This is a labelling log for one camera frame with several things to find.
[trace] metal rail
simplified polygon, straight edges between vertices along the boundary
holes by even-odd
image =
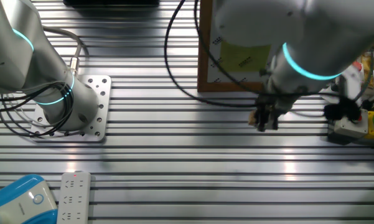
[[[84,170],[95,177],[92,224],[374,224],[374,149],[327,143],[323,119],[293,114],[281,118],[279,131],[258,133],[246,124],[248,110],[202,105],[175,89],[162,45],[176,0],[77,10],[59,0],[33,2],[45,26],[88,45],[80,75],[112,77],[108,137],[103,144],[37,144],[0,122],[0,189],[34,173],[58,198],[62,173]],[[192,4],[180,12],[169,53],[178,81],[197,94]],[[47,35],[68,62],[76,43]],[[318,114],[323,105],[312,96],[294,109]],[[26,110],[33,116],[34,105]]]

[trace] power strip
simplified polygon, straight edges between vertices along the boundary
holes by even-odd
[[[62,175],[57,224],[87,224],[90,182],[87,172]]]

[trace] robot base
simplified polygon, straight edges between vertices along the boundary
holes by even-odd
[[[79,75],[78,79],[92,87],[98,96],[98,112],[93,121],[84,129],[65,133],[57,131],[53,136],[31,138],[35,142],[101,142],[105,138],[106,120],[110,105],[112,80],[107,75]],[[34,119],[41,124],[49,124],[41,107],[36,106]],[[44,133],[48,128],[32,126],[31,131]]]

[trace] glowing blue ring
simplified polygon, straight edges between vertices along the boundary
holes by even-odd
[[[39,102],[36,102],[37,104],[40,104],[40,105],[53,105],[53,104],[56,104],[58,102],[61,102],[65,97],[67,97],[69,95],[69,93],[72,91],[72,88],[73,88],[73,85],[75,84],[75,77],[72,75],[72,86],[70,87],[70,90],[67,94],[65,94],[65,96],[63,96],[61,99],[59,100],[56,100],[54,102],[51,102],[51,103],[39,103]]]
[[[26,42],[30,45],[30,47],[32,47],[32,52],[35,51],[35,48],[33,47],[32,42],[24,34],[22,34],[21,32],[19,32],[18,30],[14,29],[14,28],[12,30],[14,31],[15,34],[17,34],[18,37],[26,40]]]
[[[306,70],[304,70],[302,67],[300,67],[291,57],[289,51],[288,51],[288,45],[285,43],[283,45],[283,50],[284,50],[284,55],[285,55],[285,58],[286,58],[286,61],[290,64],[290,66],[295,69],[295,71],[297,71],[298,73],[300,73],[301,75],[304,75],[305,77],[307,78],[311,78],[313,80],[332,80],[334,78],[337,78],[339,77],[340,74],[337,74],[337,75],[332,75],[332,76],[322,76],[322,75],[316,75],[316,74],[313,74],[311,72],[308,72]]]

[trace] cyan light ring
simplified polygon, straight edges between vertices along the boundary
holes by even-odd
[[[308,72],[307,70],[304,70],[302,67],[300,67],[294,60],[293,58],[291,57],[291,54],[289,53],[289,50],[288,50],[288,45],[287,43],[285,43],[283,45],[283,51],[284,51],[284,56],[286,58],[286,61],[290,64],[290,66],[295,69],[295,71],[297,71],[298,73],[300,73],[301,75],[304,75],[305,77],[307,78],[311,78],[313,80],[332,80],[334,78],[337,78],[340,74],[337,74],[337,75],[332,75],[332,76],[322,76],[322,75],[316,75],[316,74],[313,74],[311,72]]]

